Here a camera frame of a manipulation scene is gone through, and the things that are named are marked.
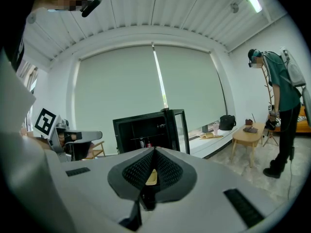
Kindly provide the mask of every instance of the small wooden table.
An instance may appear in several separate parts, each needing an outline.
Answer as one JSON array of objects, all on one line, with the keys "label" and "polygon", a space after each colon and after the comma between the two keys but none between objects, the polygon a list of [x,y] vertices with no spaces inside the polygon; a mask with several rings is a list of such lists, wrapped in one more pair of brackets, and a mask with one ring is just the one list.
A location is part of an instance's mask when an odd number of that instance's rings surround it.
[{"label": "small wooden table", "polygon": [[257,147],[257,143],[261,139],[261,144],[262,144],[262,133],[264,130],[264,124],[260,122],[255,122],[253,123],[253,127],[258,129],[257,133],[249,133],[245,132],[243,129],[245,127],[249,126],[242,126],[238,131],[236,131],[233,135],[233,148],[232,148],[232,153],[230,159],[232,160],[235,154],[235,147],[237,143],[242,144],[244,146],[251,146],[252,147],[252,154],[251,154],[251,161],[249,166],[252,167],[254,164],[254,153],[255,153],[255,147]]}]

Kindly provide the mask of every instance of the white backpack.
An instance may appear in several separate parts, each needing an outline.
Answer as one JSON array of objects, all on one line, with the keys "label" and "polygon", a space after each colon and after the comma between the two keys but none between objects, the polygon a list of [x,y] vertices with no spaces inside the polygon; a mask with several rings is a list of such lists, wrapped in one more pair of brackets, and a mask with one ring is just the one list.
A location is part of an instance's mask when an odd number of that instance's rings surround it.
[{"label": "white backpack", "polygon": [[305,86],[306,81],[304,77],[302,76],[302,72],[300,71],[300,68],[291,55],[291,53],[285,48],[281,47],[280,48],[280,53],[281,53],[281,58],[284,62],[284,65],[288,71],[288,75],[290,77],[290,80],[287,78],[283,77],[287,82],[289,82],[292,86],[295,87],[300,87],[300,86]]}]

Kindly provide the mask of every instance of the black cable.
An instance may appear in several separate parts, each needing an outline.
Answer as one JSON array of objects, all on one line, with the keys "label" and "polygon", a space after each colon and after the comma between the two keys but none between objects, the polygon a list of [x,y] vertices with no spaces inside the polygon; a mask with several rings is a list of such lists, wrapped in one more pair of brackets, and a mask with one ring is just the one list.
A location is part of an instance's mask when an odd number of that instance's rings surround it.
[{"label": "black cable", "polygon": [[294,110],[294,108],[292,109],[292,112],[291,112],[291,118],[290,118],[289,123],[287,124],[286,129],[285,129],[285,130],[283,130],[283,131],[279,131],[279,133],[282,133],[282,132],[287,131],[287,130],[288,130],[288,128],[290,127],[290,124],[291,124],[291,121],[292,121],[292,118],[293,118],[293,110]]},{"label": "black cable", "polygon": [[110,3],[111,3],[111,9],[112,9],[113,18],[114,18],[114,21],[115,21],[115,26],[117,28],[117,22],[116,22],[115,12],[114,12],[113,6],[112,6],[112,0],[110,0]]},{"label": "black cable", "polygon": [[[225,101],[225,93],[224,93],[224,89],[223,89],[223,84],[222,84],[222,81],[220,80],[219,73],[218,73],[217,70],[216,70],[216,72],[217,72],[217,75],[218,75],[220,86],[222,87],[223,97],[224,97],[224,101]],[[225,114],[228,115],[228,109],[227,109],[227,103],[226,102],[225,102]]]},{"label": "black cable", "polygon": [[75,154],[74,154],[74,146],[73,146],[73,144],[69,144],[69,149],[70,149],[70,152],[71,152],[71,161],[75,161],[76,157],[75,157]]},{"label": "black cable", "polygon": [[291,180],[290,180],[290,186],[288,187],[287,200],[290,200],[290,189],[291,189],[292,177],[293,177],[293,174],[292,174],[292,162],[293,161],[291,161],[291,167],[290,167],[290,170],[291,170]]},{"label": "black cable", "polygon": [[151,15],[151,22],[150,22],[150,25],[152,25],[152,20],[153,20],[153,18],[154,18],[155,5],[156,5],[156,0],[154,1],[154,7],[153,7],[153,9],[152,9],[152,15]]}]

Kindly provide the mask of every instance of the black pants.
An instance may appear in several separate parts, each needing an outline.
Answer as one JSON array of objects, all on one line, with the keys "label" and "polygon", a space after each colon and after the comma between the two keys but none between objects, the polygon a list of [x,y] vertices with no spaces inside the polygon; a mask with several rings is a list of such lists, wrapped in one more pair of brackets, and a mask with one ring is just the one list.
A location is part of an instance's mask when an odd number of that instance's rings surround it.
[{"label": "black pants", "polygon": [[300,103],[289,111],[281,111],[281,133],[280,133],[280,144],[279,154],[276,157],[274,168],[277,171],[281,171],[286,164],[292,147],[294,146],[294,138],[297,128],[297,119],[300,112]]}]

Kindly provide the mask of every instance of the person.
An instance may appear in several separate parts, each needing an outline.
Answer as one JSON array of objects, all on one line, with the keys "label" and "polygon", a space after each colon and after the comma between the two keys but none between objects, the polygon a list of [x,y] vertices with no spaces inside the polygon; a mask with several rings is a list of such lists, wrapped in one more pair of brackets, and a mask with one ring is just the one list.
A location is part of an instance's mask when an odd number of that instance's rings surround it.
[{"label": "person", "polygon": [[[2,4],[6,4],[3,10],[6,23],[9,25],[1,39],[1,47],[11,62],[15,71],[17,71],[23,58],[25,47],[23,42],[23,33],[25,29],[26,19],[31,12],[38,8],[44,7],[49,10],[76,10],[82,6],[82,3],[88,0],[4,0]],[[15,10],[10,4],[15,3]]]},{"label": "person", "polygon": [[248,58],[257,67],[266,66],[269,85],[273,88],[274,109],[269,120],[275,121],[278,115],[281,119],[279,154],[275,160],[270,162],[270,167],[263,170],[263,174],[268,177],[279,178],[291,151],[293,151],[301,94],[296,87],[283,79],[284,77],[290,80],[290,77],[281,56],[274,52],[265,52],[263,57],[262,52],[251,49],[248,52]]}]

